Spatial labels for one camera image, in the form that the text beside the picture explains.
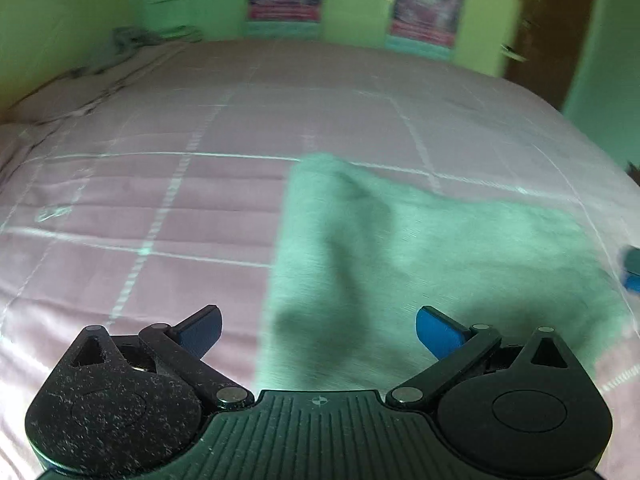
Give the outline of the dark brown wooden door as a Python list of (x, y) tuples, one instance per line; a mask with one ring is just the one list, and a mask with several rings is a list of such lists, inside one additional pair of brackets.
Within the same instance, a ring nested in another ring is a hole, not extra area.
[(559, 110), (582, 54), (593, 0), (520, 0), (507, 80)]

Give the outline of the crumpled grey cloth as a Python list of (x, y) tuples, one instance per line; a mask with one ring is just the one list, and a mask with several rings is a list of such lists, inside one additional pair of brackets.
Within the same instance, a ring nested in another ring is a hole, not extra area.
[(157, 30), (138, 26), (116, 27), (111, 32), (111, 38), (90, 56), (87, 63), (79, 69), (79, 73), (83, 75), (104, 73), (130, 60), (145, 47), (157, 47), (173, 41), (198, 42), (203, 38), (201, 29), (192, 25)]

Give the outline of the pink checked bedsheet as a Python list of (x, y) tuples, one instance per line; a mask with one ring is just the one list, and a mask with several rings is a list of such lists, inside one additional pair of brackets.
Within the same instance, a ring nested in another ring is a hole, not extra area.
[(588, 370), (610, 404), (609, 479), (639, 474), (639, 301), (620, 284), (639, 189), (555, 108), (445, 62), (313, 41), (221, 41), (137, 58), (110, 96), (36, 94), (37, 144), (1, 188), (1, 474), (41, 466), (25, 415), (88, 325), (115, 335), (214, 304), (208, 362), (253, 391), (292, 167), (331, 155), (454, 200), (564, 211), (631, 324)]

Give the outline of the right pink wall poster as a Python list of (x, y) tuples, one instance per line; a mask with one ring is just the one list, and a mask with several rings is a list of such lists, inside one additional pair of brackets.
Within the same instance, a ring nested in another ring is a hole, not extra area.
[(448, 61), (454, 53), (464, 0), (395, 0), (385, 47)]

